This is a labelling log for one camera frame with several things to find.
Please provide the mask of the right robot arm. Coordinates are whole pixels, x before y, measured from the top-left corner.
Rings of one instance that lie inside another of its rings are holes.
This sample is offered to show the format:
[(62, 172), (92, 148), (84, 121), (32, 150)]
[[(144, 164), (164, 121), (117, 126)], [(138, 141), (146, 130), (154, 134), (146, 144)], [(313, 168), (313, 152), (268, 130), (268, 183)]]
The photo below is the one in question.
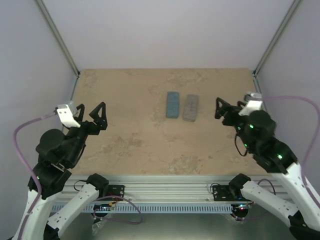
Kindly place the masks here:
[(236, 201), (256, 203), (281, 220), (297, 240), (320, 238), (320, 196), (303, 174), (302, 165), (293, 151), (275, 137), (276, 122), (262, 109), (263, 101), (249, 93), (244, 101), (231, 105), (216, 98), (215, 118), (224, 126), (235, 129), (245, 154), (277, 179), (292, 202), (288, 202), (260, 187), (250, 177), (240, 173), (228, 183), (228, 196)]

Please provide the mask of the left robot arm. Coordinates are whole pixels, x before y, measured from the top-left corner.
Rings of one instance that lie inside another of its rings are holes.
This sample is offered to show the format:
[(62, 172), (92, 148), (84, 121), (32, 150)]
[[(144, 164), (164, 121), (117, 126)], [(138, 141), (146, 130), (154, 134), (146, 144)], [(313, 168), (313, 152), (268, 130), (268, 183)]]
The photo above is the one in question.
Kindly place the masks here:
[[(88, 136), (97, 136), (108, 127), (105, 102), (99, 103), (90, 113), (91, 121), (83, 120), (84, 104), (75, 106), (72, 101), (59, 104), (44, 116), (20, 125), (13, 133), (13, 144), (21, 162), (30, 172), (27, 202), (21, 222), (13, 240), (58, 240), (91, 201), (103, 200), (110, 193), (109, 181), (94, 173), (85, 180), (82, 190), (71, 199), (56, 216), (49, 217), (57, 198), (62, 194), (70, 170), (79, 162)], [(30, 167), (18, 146), (17, 134), (23, 127), (58, 116), (68, 132), (53, 128), (47, 130), (36, 146), (38, 161)]]

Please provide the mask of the grey glasses case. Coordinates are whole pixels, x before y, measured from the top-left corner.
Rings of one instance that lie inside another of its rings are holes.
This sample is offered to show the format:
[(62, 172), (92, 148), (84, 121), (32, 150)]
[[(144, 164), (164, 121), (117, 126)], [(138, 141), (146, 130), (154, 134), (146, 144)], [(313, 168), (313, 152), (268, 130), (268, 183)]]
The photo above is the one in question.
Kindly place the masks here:
[(182, 119), (187, 122), (195, 122), (198, 114), (199, 96), (188, 94), (186, 96)]

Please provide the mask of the blue glasses case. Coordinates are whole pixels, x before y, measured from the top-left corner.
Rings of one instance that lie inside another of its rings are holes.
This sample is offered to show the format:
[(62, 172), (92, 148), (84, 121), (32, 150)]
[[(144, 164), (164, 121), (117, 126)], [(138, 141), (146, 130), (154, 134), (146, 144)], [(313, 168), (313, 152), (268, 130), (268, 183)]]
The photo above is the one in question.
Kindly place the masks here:
[(180, 94), (177, 91), (167, 92), (166, 98), (166, 117), (177, 119), (180, 112)]

